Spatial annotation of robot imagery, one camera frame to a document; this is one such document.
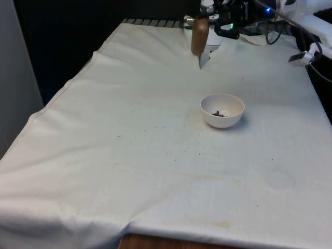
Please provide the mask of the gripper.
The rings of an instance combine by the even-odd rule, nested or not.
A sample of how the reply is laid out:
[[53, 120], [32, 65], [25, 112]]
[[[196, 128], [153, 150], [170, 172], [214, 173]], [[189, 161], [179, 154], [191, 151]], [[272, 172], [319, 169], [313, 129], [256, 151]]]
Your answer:
[[264, 22], [273, 19], [273, 0], [260, 1], [263, 5], [254, 0], [247, 2], [247, 17], [249, 22]]

